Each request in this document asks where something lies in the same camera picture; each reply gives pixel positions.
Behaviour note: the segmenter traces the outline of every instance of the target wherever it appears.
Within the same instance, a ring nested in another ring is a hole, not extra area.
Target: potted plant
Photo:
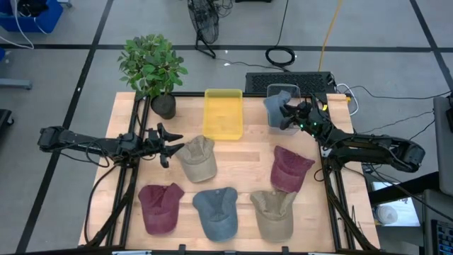
[[[180,66],[184,59],[172,47],[163,35],[136,37],[126,40],[126,52],[118,58],[120,70],[126,74],[120,81],[127,81],[142,96],[151,96],[151,109],[166,120],[176,114],[173,86],[182,86],[179,74],[188,73]]]

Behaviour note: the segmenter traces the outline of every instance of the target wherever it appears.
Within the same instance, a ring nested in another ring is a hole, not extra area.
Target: keyboard
[[[436,255],[453,255],[453,225],[438,220],[431,220],[432,241]]]

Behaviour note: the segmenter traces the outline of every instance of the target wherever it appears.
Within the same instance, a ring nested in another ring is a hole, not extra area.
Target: gray floor
[[[90,45],[107,0],[72,0],[55,31],[30,35],[36,44]],[[449,0],[417,0],[439,47],[453,47]],[[336,7],[335,0],[290,0],[281,45],[320,46]],[[273,45],[280,30],[285,1],[271,4],[236,4],[230,16],[220,20],[216,45]],[[126,39],[148,33],[163,33],[174,45],[192,45],[195,32],[184,0],[114,0],[102,45],[124,44]],[[23,43],[20,35],[0,28],[0,36]],[[429,47],[409,0],[344,0],[330,46]],[[39,129],[61,125],[69,107],[89,46],[85,50],[8,50],[0,62],[0,77],[30,79],[31,91],[1,89],[0,108],[13,111],[16,123],[0,144],[0,254],[16,250],[50,156],[39,151]],[[71,129],[104,136],[115,93],[130,91],[118,79],[119,50],[96,50]],[[244,89],[247,72],[273,72],[260,67],[225,66],[194,50],[181,50],[189,75],[179,91],[208,88]],[[251,64],[267,61],[261,50],[222,50],[228,60]],[[315,71],[319,52],[296,52],[292,71]],[[453,53],[443,53],[453,68]],[[432,52],[327,52],[323,70],[335,74],[337,83],[362,85],[376,95],[429,96],[448,91],[448,85]],[[358,132],[392,123],[432,109],[432,101],[376,99],[354,90],[360,110],[352,117]],[[386,133],[409,138],[422,130],[433,116],[385,128]],[[426,150],[422,168],[406,174],[383,167],[382,171],[402,181],[437,171],[434,127],[416,142]],[[61,158],[42,205],[28,251],[76,247],[96,167]],[[379,231],[382,246],[389,251],[414,254],[413,246]]]

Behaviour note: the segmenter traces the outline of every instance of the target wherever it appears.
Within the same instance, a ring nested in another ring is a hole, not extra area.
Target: wooden table
[[[118,134],[127,132],[133,103],[133,93],[117,93],[107,137],[117,137]],[[169,132],[184,135],[182,140],[176,142],[187,142],[202,134],[203,105],[203,97],[178,97],[175,118],[162,120],[154,112],[149,111],[147,126],[156,127],[157,123],[162,122]],[[336,127],[352,132],[345,96],[329,94],[328,107]],[[335,251],[324,183],[314,180],[314,172],[321,168],[317,142],[305,132],[297,132],[292,136],[270,135],[267,121],[263,98],[243,99],[243,137],[237,141],[215,141],[214,153],[218,172],[209,181],[191,183],[176,157],[169,159],[169,169],[163,169],[159,160],[141,160],[126,248],[176,250],[179,244],[186,244],[187,250],[281,251],[282,246],[288,246],[290,251]],[[289,241],[281,243],[270,243],[261,239],[255,210],[250,201],[250,192],[272,189],[270,170],[274,161],[275,145],[316,161],[307,172],[302,189],[294,201],[294,234]],[[362,172],[360,163],[352,162],[348,167]],[[106,171],[107,169],[99,168],[96,180]],[[118,173],[119,170],[115,170],[105,178],[93,196],[88,227],[90,238],[101,228],[111,213]],[[347,170],[343,170],[342,175],[350,213],[354,205],[355,217],[363,233],[373,245],[379,247],[364,178]],[[322,173],[319,173],[318,178],[322,178]],[[177,227],[166,236],[151,236],[145,231],[137,194],[145,185],[170,185],[173,182],[185,191],[180,201]],[[206,238],[198,212],[192,206],[192,199],[199,191],[227,186],[234,187],[239,193],[237,200],[239,230],[232,240],[214,243]],[[114,244],[119,240],[118,229],[122,224],[122,216],[120,219],[117,221]],[[342,247],[347,247],[343,223],[340,220],[338,226]]]

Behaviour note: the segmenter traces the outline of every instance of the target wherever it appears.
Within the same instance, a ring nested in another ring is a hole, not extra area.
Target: beige baseball cap
[[[250,200],[255,206],[261,237],[269,242],[284,242],[293,233],[292,202],[295,192],[255,191]]]
[[[217,174],[213,149],[214,141],[199,135],[176,152],[185,175],[193,183],[207,180]]]

